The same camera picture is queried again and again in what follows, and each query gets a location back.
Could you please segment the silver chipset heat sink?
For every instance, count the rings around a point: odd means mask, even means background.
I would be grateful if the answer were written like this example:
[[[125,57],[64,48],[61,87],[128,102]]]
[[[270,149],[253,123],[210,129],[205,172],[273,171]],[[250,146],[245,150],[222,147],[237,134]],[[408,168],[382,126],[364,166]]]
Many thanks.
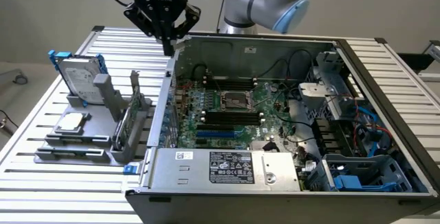
[[[249,143],[249,150],[272,151],[274,148],[268,141],[252,141]]]

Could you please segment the grey metal disk cage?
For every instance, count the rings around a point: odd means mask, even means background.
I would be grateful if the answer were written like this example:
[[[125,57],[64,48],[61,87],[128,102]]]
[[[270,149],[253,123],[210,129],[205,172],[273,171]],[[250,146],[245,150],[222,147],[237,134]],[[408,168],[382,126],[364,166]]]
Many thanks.
[[[336,51],[318,53],[316,65],[305,82],[298,85],[308,119],[349,120],[354,118],[354,102],[365,98],[345,75],[345,64]]]

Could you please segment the blue plastic disk carrier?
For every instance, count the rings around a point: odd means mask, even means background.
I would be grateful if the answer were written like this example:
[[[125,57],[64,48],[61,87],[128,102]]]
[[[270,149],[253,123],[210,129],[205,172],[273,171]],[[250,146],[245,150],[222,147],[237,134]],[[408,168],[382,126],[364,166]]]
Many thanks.
[[[390,192],[396,187],[394,182],[381,185],[361,185],[358,177],[352,175],[338,175],[333,178],[333,182],[338,191],[349,192]]]

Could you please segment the grey parts rack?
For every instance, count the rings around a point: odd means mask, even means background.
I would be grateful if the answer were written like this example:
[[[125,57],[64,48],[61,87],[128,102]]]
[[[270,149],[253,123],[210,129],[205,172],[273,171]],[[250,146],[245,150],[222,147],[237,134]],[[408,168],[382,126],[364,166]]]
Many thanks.
[[[68,96],[69,105],[60,119],[68,113],[84,113],[85,119],[81,127],[74,131],[57,130],[58,119],[45,136],[45,144],[34,151],[34,163],[124,166],[132,161],[152,101],[141,93],[141,108],[129,139],[122,150],[116,151],[112,146],[112,137],[130,97],[128,99],[121,97],[118,90],[113,88],[108,74],[98,74],[93,85],[98,88],[104,104],[85,105],[77,96]]]

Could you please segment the metal CPU socket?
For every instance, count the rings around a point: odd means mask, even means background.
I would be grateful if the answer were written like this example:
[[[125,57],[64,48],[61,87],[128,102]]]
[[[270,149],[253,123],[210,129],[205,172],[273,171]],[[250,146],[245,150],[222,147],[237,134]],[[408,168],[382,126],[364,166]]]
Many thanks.
[[[250,91],[221,91],[220,110],[222,112],[253,112]]]

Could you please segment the silver power supply unit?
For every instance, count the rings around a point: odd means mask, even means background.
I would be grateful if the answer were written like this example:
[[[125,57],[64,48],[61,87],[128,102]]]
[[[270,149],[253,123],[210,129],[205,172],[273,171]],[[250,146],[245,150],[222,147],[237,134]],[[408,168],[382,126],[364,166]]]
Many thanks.
[[[142,187],[164,193],[297,192],[293,158],[285,152],[160,148]]]

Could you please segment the green graphics card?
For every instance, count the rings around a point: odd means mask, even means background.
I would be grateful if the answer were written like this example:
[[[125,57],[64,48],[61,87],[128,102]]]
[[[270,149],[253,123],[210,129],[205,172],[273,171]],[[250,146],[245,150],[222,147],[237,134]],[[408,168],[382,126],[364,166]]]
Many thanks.
[[[112,146],[113,150],[121,151],[125,143],[129,139],[130,131],[134,125],[137,112],[141,108],[141,92],[138,86],[138,72],[130,72],[130,87],[132,87],[132,96],[128,102],[128,106],[124,109],[122,117],[117,123],[116,131],[112,137]]]

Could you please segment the grey caster wheel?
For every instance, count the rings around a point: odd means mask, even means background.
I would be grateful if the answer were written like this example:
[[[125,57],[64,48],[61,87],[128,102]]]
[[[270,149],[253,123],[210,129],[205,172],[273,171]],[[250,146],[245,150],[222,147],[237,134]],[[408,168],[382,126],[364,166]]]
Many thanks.
[[[25,76],[24,72],[20,69],[14,69],[14,79],[13,79],[13,83],[18,84],[18,85],[24,85],[28,83],[28,77]]]

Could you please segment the green motherboard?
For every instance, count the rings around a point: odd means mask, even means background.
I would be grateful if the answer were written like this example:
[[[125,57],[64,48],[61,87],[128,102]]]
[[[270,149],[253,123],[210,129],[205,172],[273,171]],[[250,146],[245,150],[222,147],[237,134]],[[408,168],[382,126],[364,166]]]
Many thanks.
[[[196,137],[196,126],[205,124],[202,116],[206,112],[220,110],[220,90],[206,90],[202,80],[184,79],[177,82],[174,92],[174,106],[177,109],[177,134],[168,143],[169,148],[192,149],[237,149],[249,150],[252,141],[273,143],[273,152],[289,145],[288,139],[293,137],[296,127],[289,116],[289,102],[282,91],[286,86],[276,83],[257,81],[257,86],[249,90],[253,99],[253,112],[265,116],[260,125],[233,125],[234,138]]]

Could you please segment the blue expansion slot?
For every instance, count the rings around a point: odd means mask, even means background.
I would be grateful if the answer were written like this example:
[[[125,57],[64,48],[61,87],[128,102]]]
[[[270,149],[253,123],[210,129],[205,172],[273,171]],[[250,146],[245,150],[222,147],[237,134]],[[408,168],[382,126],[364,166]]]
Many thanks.
[[[217,138],[234,138],[233,131],[197,131],[196,137],[217,137]]]

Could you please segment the open black PC case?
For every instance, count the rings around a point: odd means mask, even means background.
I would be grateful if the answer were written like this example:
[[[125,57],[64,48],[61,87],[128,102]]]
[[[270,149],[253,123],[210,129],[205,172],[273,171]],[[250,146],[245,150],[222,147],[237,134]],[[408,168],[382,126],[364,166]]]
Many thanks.
[[[336,51],[365,101],[354,118],[308,119],[298,85],[318,53]],[[296,131],[281,150],[292,155],[300,191],[164,193],[142,187],[146,164],[177,134],[174,92],[184,79],[257,79],[285,85]],[[440,212],[440,162],[425,145],[440,142],[440,99],[374,39],[233,36],[193,33],[176,45],[153,114],[138,183],[125,198],[146,224],[386,224]],[[390,156],[412,193],[325,191],[321,159]]]

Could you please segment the hard disk in blue carrier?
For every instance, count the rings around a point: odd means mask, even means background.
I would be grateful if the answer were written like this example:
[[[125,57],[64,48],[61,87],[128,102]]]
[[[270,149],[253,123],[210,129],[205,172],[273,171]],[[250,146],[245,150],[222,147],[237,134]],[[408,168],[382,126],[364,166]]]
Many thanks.
[[[68,86],[69,92],[77,96],[86,104],[102,105],[102,98],[98,88],[93,85],[94,77],[106,74],[104,57],[74,55],[69,51],[50,50],[49,60],[60,73]]]

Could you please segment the black RAM slot bank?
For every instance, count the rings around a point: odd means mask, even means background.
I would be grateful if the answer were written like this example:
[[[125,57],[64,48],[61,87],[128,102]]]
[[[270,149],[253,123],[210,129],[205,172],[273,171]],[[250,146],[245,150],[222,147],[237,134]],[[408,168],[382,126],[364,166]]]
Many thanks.
[[[249,91],[257,86],[257,81],[254,79],[218,79],[212,75],[205,75],[201,85],[206,90]]]
[[[265,121],[265,116],[260,112],[213,112],[209,111],[202,116],[202,122],[210,125],[260,125]]]

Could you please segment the black expansion slot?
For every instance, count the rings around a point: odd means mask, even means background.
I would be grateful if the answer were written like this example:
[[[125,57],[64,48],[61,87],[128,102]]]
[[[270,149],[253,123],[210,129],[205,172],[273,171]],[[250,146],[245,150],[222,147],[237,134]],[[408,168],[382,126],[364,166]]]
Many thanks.
[[[233,132],[234,127],[233,125],[210,125],[210,124],[201,124],[196,126],[197,131],[226,131]]]

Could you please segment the grey disk bay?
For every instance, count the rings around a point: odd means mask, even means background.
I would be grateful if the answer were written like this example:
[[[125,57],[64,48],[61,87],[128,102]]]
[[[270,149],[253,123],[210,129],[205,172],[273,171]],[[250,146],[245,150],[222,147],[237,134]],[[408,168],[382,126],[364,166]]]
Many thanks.
[[[325,191],[348,192],[334,188],[333,178],[338,175],[352,175],[358,177],[361,185],[381,185],[394,182],[396,187],[390,191],[392,193],[413,192],[402,170],[390,156],[345,157],[340,154],[328,154],[321,159],[321,166]]]

